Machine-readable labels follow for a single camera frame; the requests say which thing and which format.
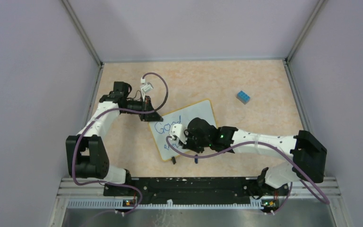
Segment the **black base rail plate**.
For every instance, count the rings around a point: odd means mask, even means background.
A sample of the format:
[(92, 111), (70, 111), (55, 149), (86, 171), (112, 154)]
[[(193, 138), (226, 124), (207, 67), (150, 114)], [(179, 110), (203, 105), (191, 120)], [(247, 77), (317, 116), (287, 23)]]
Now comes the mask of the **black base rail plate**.
[(266, 196), (286, 196), (289, 191), (287, 184), (275, 189), (247, 177), (140, 177), (126, 184), (130, 188), (106, 184), (103, 195), (137, 199), (142, 194), (142, 205), (168, 200), (176, 205), (240, 205)]

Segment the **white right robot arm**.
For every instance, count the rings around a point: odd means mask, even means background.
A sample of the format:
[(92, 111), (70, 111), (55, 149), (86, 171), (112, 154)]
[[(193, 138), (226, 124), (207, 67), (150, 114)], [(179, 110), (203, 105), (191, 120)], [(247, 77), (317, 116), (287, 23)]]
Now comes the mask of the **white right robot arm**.
[(292, 136), (270, 136), (244, 131), (236, 127), (215, 127), (201, 118), (188, 124), (174, 125), (170, 134), (183, 149), (202, 153), (205, 148), (215, 152), (257, 154), (284, 160), (267, 167), (258, 177), (259, 191), (271, 195), (281, 186), (299, 180), (322, 183), (327, 149), (308, 131)]

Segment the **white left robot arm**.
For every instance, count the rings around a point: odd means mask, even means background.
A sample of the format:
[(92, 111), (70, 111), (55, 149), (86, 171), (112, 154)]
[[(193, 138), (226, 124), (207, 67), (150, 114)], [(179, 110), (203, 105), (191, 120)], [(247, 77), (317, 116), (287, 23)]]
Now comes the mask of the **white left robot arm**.
[(140, 99), (129, 98), (132, 91), (130, 84), (115, 81), (112, 91), (103, 95), (97, 109), (86, 126), (76, 135), (65, 140), (69, 174), (73, 181), (81, 186), (77, 179), (90, 179), (92, 183), (114, 183), (120, 195), (131, 193), (133, 183), (127, 179), (128, 171), (110, 164), (104, 138), (112, 123), (121, 114), (137, 114), (142, 122), (161, 122), (162, 116), (155, 111), (147, 92), (153, 86), (142, 81)]

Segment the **yellow framed whiteboard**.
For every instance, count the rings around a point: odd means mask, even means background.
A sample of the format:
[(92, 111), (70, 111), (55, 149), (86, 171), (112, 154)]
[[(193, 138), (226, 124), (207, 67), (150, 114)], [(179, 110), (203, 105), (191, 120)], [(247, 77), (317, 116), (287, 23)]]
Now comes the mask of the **yellow framed whiteboard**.
[(177, 141), (171, 140), (170, 145), (166, 143), (165, 138), (169, 136), (169, 132), (174, 124), (182, 124), (187, 126), (194, 118), (206, 120), (209, 124), (216, 126), (212, 104), (209, 99), (204, 99), (200, 102), (178, 109), (164, 115), (162, 122), (149, 122), (148, 125), (152, 132), (159, 156), (163, 161), (169, 161), (172, 157), (178, 157), (179, 154), (174, 152), (170, 147), (175, 147), (182, 153), (191, 153), (190, 150), (182, 149)]

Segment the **light blue toy brick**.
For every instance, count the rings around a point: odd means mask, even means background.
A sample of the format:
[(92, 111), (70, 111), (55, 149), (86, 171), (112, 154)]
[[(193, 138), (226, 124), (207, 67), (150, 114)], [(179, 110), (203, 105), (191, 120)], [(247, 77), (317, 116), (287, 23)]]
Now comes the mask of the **light blue toy brick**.
[(244, 91), (238, 92), (237, 95), (236, 95), (236, 98), (240, 102), (242, 102), (244, 105), (247, 104), (251, 99), (251, 97), (248, 94), (246, 94)]

